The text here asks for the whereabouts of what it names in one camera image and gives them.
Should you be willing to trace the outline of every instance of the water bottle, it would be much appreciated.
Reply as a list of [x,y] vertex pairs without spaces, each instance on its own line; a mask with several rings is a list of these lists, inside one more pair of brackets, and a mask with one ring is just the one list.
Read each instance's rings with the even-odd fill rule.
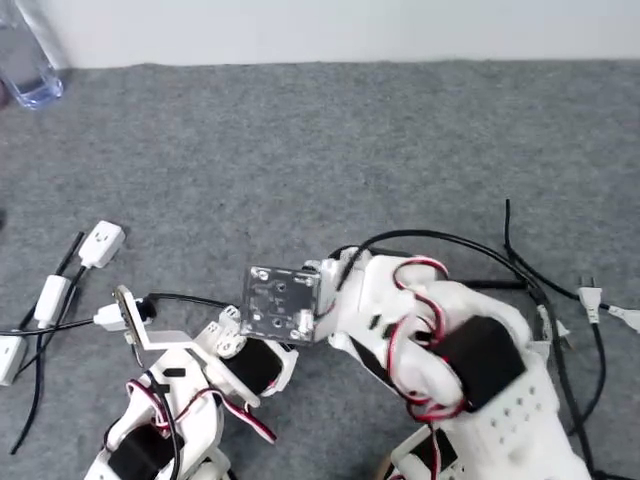
[[0,80],[22,106],[60,98],[62,81],[14,0],[0,0]]

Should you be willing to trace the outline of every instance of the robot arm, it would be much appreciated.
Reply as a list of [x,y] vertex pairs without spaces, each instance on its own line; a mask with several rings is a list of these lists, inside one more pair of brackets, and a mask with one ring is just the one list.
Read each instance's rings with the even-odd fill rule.
[[[119,287],[116,299],[139,363],[145,350],[166,350],[149,370],[166,390],[176,421],[181,449],[178,478],[232,478],[230,462],[218,449],[224,410],[273,443],[275,435],[252,415],[249,406],[258,406],[259,397],[284,389],[298,352],[277,342],[239,335],[240,314],[232,306],[191,339],[179,331],[147,331],[127,289]],[[103,449],[85,480],[166,480],[171,476],[173,450],[167,419],[146,375],[128,382],[127,391],[129,406],[106,432]]]
[[[393,452],[389,478],[590,478],[571,449],[545,360],[532,349],[517,309],[438,280],[439,268],[404,267],[406,258],[389,256],[363,255],[336,294],[348,255],[322,264],[320,303],[335,304],[320,319],[319,336],[405,399],[430,400],[414,402],[414,418],[428,426]],[[401,282],[394,281],[399,268]],[[438,316],[444,333],[434,339]],[[426,342],[425,334],[431,335]],[[433,403],[448,414],[429,412]]]

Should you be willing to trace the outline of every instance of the wire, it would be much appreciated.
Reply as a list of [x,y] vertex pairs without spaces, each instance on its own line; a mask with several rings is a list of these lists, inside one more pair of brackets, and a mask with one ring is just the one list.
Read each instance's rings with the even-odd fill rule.
[[[38,335],[38,338],[36,339],[37,348],[42,347],[43,338],[44,338],[44,335]],[[35,388],[33,389],[33,400],[31,402],[31,409],[29,410],[29,415],[27,416],[27,420],[25,421],[24,426],[22,427],[22,431],[20,432],[20,435],[18,435],[18,439],[16,440],[16,442],[13,444],[13,447],[11,447],[11,450],[9,451],[11,455],[15,455],[16,453],[18,453],[18,450],[26,440],[27,435],[31,430],[31,427],[33,426],[33,422],[35,421],[36,415],[38,413],[40,399],[42,398],[41,393],[42,393],[43,383],[44,383],[44,355],[40,355],[36,360]]]
[[[85,236],[84,232],[78,232],[76,234],[76,237],[73,239],[73,243],[69,247],[69,250],[67,250],[67,252],[64,254],[64,257],[62,257],[62,260],[58,264],[58,268],[56,268],[54,275],[62,275],[64,273],[64,271],[69,266],[69,263],[71,263],[71,259],[73,258],[73,255],[76,253],[76,250],[78,250],[80,243],[84,239],[84,236]],[[29,324],[29,322],[33,319],[33,314],[36,311],[36,304],[37,302],[33,304],[33,306],[29,309],[27,314],[22,318],[22,320],[20,321],[20,324],[18,325],[18,330],[24,330],[25,327]]]
[[624,477],[622,475],[613,475],[611,473],[603,472],[601,470],[596,471],[594,476],[597,480],[634,480],[631,477]]
[[147,375],[149,381],[151,382],[152,390],[160,399],[160,403],[162,404],[162,408],[164,409],[164,415],[166,416],[167,422],[169,424],[169,436],[171,437],[171,444],[173,446],[173,468],[171,470],[171,477],[169,477],[169,480],[178,480],[178,476],[180,475],[181,462],[180,445],[178,444],[178,427],[176,426],[176,422],[171,415],[171,407],[169,406],[169,401],[162,392],[160,384],[150,370],[147,370],[145,372],[145,375]]
[[[543,282],[545,285],[549,286],[551,289],[555,290],[559,294],[575,301],[580,301],[580,296],[577,293],[570,292],[555,282],[549,280],[540,272],[535,270],[529,263],[527,263],[524,258],[522,258],[511,245],[511,200],[505,200],[505,219],[504,219],[504,247],[515,261],[520,263],[523,268],[528,270],[531,275],[534,275],[537,279]],[[610,306],[606,303],[600,303],[599,308],[602,310],[609,310]],[[598,402],[600,401],[600,397],[602,396],[602,392],[604,390],[604,385],[607,379],[607,360],[605,355],[604,342],[602,341],[602,335],[600,334],[600,327],[598,324],[591,324],[591,328],[593,330],[593,337],[596,342],[596,348],[598,350],[598,358],[600,362],[600,372],[598,373],[598,383],[596,386],[596,391],[593,398],[587,404],[587,408],[580,415],[579,423],[584,424],[587,419],[591,416],[593,411],[595,410]],[[577,424],[574,419],[574,426],[569,429],[568,435],[574,435],[577,430]]]
[[[233,414],[235,417],[239,418],[249,426],[251,426],[258,435],[260,435],[263,439],[265,439],[270,444],[275,444],[277,437],[271,431],[269,427],[267,427],[264,423],[258,420],[255,416],[253,416],[248,408],[240,408],[233,402],[231,402],[227,396],[219,389],[214,387],[203,388],[196,392],[193,398],[189,401],[189,403],[182,409],[182,411],[176,416],[176,422],[180,422],[184,417],[187,416],[191,407],[203,396],[207,394],[212,394],[214,397],[220,399],[225,408]],[[166,422],[157,425],[160,428],[167,428]]]
[[80,279],[82,278],[82,276],[86,271],[87,271],[87,267],[81,266],[78,269],[78,272],[75,274],[75,276],[71,279],[69,290],[67,291],[67,294],[65,295],[64,300],[62,301],[62,309],[60,310],[60,314],[58,315],[58,318],[56,319],[56,322],[53,325],[54,330],[49,334],[47,339],[44,341],[44,344],[40,348],[36,349],[36,353],[33,355],[33,357],[31,357],[27,363],[25,363],[24,365],[22,365],[22,367],[20,367],[17,375],[20,375],[27,368],[29,368],[29,366],[33,362],[35,362],[38,359],[38,357],[40,357],[40,355],[42,355],[45,352],[45,350],[51,343],[51,340],[53,340],[54,335],[59,330],[62,320],[67,315],[67,310],[69,309],[69,305],[71,303],[71,299],[73,298],[73,294],[76,291],[76,286],[78,285],[78,283],[80,282]]
[[149,400],[149,402],[151,402],[151,406],[156,412],[156,423],[166,424],[168,427],[168,422],[163,411],[162,403],[160,403],[160,400],[158,400],[158,397],[155,395],[155,393],[151,389],[149,389],[148,387],[145,387],[138,380],[129,380],[126,386],[127,386],[129,396],[131,396],[133,389],[136,389],[142,394],[144,394]]
[[457,235],[452,235],[452,234],[439,232],[435,230],[419,230],[419,229],[394,230],[394,231],[385,232],[385,233],[376,235],[374,237],[371,237],[370,239],[366,240],[364,243],[362,243],[358,247],[356,252],[351,256],[351,258],[349,259],[349,262],[345,266],[336,290],[340,291],[342,289],[342,286],[347,280],[349,273],[351,273],[351,271],[353,270],[353,267],[356,261],[358,260],[358,257],[360,256],[360,254],[362,254],[364,250],[366,250],[368,247],[370,247],[374,243],[377,243],[383,240],[389,240],[392,238],[401,238],[401,237],[437,238],[440,240],[465,246],[474,251],[482,253],[483,255],[486,255],[489,258],[494,259],[495,261],[503,265],[505,268],[510,270],[512,273],[514,273],[518,279],[525,281],[529,285],[530,287],[528,290],[529,295],[534,300],[537,306],[544,307],[544,309],[546,310],[549,316],[549,320],[551,324],[551,332],[553,336],[551,346],[553,348],[553,353],[556,358],[556,363],[558,365],[558,377],[560,379],[560,385],[562,387],[562,390],[567,402],[567,406],[569,407],[571,418],[575,424],[576,433],[578,434],[578,438],[580,440],[580,446],[582,449],[585,463],[587,465],[589,472],[593,473],[594,471],[593,453],[591,450],[591,445],[589,443],[589,438],[587,437],[587,434],[584,429],[584,424],[580,420],[581,419],[580,409],[578,407],[575,395],[573,393],[571,382],[569,381],[569,375],[567,373],[567,366],[564,358],[564,352],[562,350],[562,345],[560,343],[560,335],[558,332],[557,316],[555,314],[555,309],[553,308],[553,305],[551,304],[547,294],[544,292],[544,290],[542,290],[542,288],[536,281],[536,278],[518,269],[517,266],[513,265],[513,263],[508,258],[503,257],[500,253],[496,252],[495,250],[485,245],[482,245],[478,242],[475,242],[473,240],[469,240]]
[[147,295],[147,298],[150,300],[178,300],[181,302],[190,302],[190,303],[199,303],[202,305],[209,305],[210,307],[216,308],[227,308],[229,305],[233,305],[233,303],[221,302],[219,300],[212,300],[210,298],[204,297],[194,297],[192,295],[182,295],[180,293],[164,293],[164,292],[151,292]]
[[[602,392],[604,390],[604,384],[607,380],[607,357],[605,355],[604,350],[604,342],[602,341],[602,335],[600,334],[600,327],[597,323],[591,324],[591,329],[593,330],[593,337],[596,341],[596,348],[598,350],[598,358],[600,361],[600,373],[598,375],[598,384],[596,386],[596,392],[593,395],[593,398],[589,401],[587,408],[582,413],[580,417],[580,422],[585,423],[593,411],[595,410],[598,402],[600,401],[600,397],[602,396]],[[573,435],[576,433],[575,427],[571,427],[569,429],[569,435]]]
[[[505,200],[504,248],[507,251],[507,254],[509,255],[510,258],[512,258],[514,261],[517,261],[520,265],[522,265],[524,269],[528,270],[529,273],[531,273],[531,275],[533,275],[535,278],[537,278],[542,283],[547,285],[549,288],[551,288],[552,290],[556,291],[560,295],[563,295],[571,300],[574,300],[576,302],[580,301],[580,297],[578,296],[577,293],[570,292],[566,288],[561,287],[554,281],[542,275],[535,268],[533,268],[529,263],[527,263],[524,260],[524,258],[522,258],[520,254],[518,254],[518,252],[516,252],[513,249],[513,246],[511,245],[511,200],[508,198]],[[606,303],[600,303],[600,308],[602,310],[609,310],[610,305]]]
[[431,448],[433,450],[433,463],[431,465],[431,480],[438,480],[438,474],[440,473],[440,463],[442,461],[440,455],[440,448],[438,447],[438,438],[436,437],[436,431],[433,428],[433,423],[429,423],[429,430],[431,430]]
[[[437,230],[410,229],[410,230],[392,230],[390,232],[381,233],[379,235],[371,237],[370,239],[368,239],[364,243],[362,243],[358,247],[358,249],[355,251],[355,253],[351,256],[351,258],[349,259],[349,262],[347,262],[347,265],[345,266],[344,270],[342,271],[342,275],[341,275],[340,281],[338,282],[338,286],[337,286],[336,290],[340,291],[342,289],[342,286],[344,285],[344,282],[346,281],[347,277],[349,276],[349,274],[353,270],[353,267],[354,267],[356,261],[358,260],[358,258],[360,257],[360,255],[362,254],[362,252],[364,252],[366,249],[368,249],[374,243],[378,243],[378,242],[381,242],[383,240],[390,240],[392,238],[402,238],[402,237],[435,238],[435,239],[439,239],[439,240],[444,240],[444,241],[447,241],[447,242],[455,243],[455,244],[458,244],[458,245],[462,245],[464,247],[470,248],[471,250],[475,250],[477,252],[480,252],[480,253],[482,253],[482,254],[494,259],[498,263],[502,264],[505,268],[510,270],[512,273],[514,273],[516,275],[516,277],[518,277],[518,279],[526,282],[528,285],[532,286],[533,284],[535,284],[535,281],[533,279],[531,279],[531,277],[529,275],[523,273],[517,267],[512,265],[512,263],[508,259],[504,258],[500,253],[496,252],[495,250],[493,250],[493,249],[491,249],[489,247],[486,247],[485,245],[482,245],[482,244],[480,244],[478,242],[475,242],[473,240],[469,240],[469,239],[464,238],[464,237],[460,237],[460,236],[453,235],[453,234],[450,234],[450,233],[439,232]],[[531,292],[531,291],[529,292],[530,295],[535,295],[536,293],[540,293],[540,292]],[[535,298],[534,300],[536,300],[536,303],[539,303],[539,299],[538,298]]]
[[71,330],[72,328],[83,327],[93,323],[93,319],[78,320],[77,322],[65,323],[57,327],[43,328],[41,330],[0,330],[0,337],[32,337],[43,333],[59,332],[60,330]]

